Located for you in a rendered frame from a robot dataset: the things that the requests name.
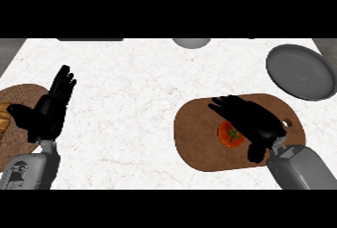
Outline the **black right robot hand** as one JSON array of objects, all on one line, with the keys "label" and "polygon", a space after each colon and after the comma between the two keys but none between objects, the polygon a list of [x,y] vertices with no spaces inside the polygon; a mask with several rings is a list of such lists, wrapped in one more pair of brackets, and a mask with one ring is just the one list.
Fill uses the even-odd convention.
[{"label": "black right robot hand", "polygon": [[281,120],[259,104],[235,95],[213,98],[209,108],[231,122],[237,131],[250,140],[247,159],[260,163],[266,149],[287,134]]}]

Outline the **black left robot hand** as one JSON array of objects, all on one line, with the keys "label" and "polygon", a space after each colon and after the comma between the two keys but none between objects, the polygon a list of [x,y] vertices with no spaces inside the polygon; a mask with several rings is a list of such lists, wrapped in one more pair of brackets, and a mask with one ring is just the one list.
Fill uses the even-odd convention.
[{"label": "black left robot hand", "polygon": [[56,73],[49,93],[42,96],[36,107],[31,109],[22,104],[10,104],[6,108],[16,126],[28,131],[30,143],[55,140],[61,135],[76,84],[74,74],[64,65]]}]

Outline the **red tomato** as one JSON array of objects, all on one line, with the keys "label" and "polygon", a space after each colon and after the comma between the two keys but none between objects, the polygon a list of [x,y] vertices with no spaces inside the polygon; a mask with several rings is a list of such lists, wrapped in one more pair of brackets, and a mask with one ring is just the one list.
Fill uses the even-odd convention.
[{"label": "red tomato", "polygon": [[238,132],[228,120],[225,120],[217,127],[217,137],[228,148],[237,148],[246,140],[244,135]]}]

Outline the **brown wooden cutting board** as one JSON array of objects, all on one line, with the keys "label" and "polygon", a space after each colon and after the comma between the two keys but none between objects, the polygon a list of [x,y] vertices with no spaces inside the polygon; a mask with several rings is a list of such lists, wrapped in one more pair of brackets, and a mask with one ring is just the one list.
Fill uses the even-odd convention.
[{"label": "brown wooden cutting board", "polygon": [[[257,103],[282,121],[287,131],[285,145],[306,144],[305,129],[288,104],[269,94],[241,94],[240,97]],[[244,140],[237,148],[228,148],[217,136],[223,118],[209,108],[210,98],[189,101],[175,116],[175,146],[183,161],[198,171],[214,172],[248,167],[263,167],[269,155],[256,164],[247,159],[250,141]]]}]

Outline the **grey pan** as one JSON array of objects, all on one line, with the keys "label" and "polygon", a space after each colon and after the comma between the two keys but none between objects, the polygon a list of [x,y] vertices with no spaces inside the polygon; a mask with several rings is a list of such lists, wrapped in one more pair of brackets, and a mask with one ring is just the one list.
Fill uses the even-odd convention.
[{"label": "grey pan", "polygon": [[316,102],[337,94],[337,71],[308,47],[275,46],[266,57],[266,70],[275,85],[297,99]]}]

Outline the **brown woven placemat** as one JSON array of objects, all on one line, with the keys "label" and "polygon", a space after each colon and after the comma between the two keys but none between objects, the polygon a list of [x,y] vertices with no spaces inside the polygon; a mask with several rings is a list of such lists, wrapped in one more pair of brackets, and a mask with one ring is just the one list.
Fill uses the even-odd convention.
[{"label": "brown woven placemat", "polygon": [[[0,103],[18,103],[34,108],[44,94],[47,94],[47,89],[40,85],[13,85],[0,91]],[[37,144],[28,142],[27,131],[18,128],[15,120],[10,120],[3,138],[0,139],[0,173],[5,171],[12,158],[15,158],[18,154],[33,153],[36,148]]]}]

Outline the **golden bread loaf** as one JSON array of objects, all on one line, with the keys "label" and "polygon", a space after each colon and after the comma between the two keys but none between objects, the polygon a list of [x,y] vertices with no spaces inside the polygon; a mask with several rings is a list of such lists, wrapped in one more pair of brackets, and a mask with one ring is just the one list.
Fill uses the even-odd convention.
[{"label": "golden bread loaf", "polygon": [[0,139],[3,138],[5,132],[10,124],[10,114],[8,112],[8,107],[10,102],[0,103]]}]

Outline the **grey round bowl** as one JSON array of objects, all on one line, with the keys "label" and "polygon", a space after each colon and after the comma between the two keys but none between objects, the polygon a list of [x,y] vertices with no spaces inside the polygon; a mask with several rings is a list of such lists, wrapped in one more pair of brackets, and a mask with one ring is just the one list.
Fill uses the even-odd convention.
[{"label": "grey round bowl", "polygon": [[210,39],[209,38],[175,38],[175,43],[186,49],[200,49],[204,47]]}]

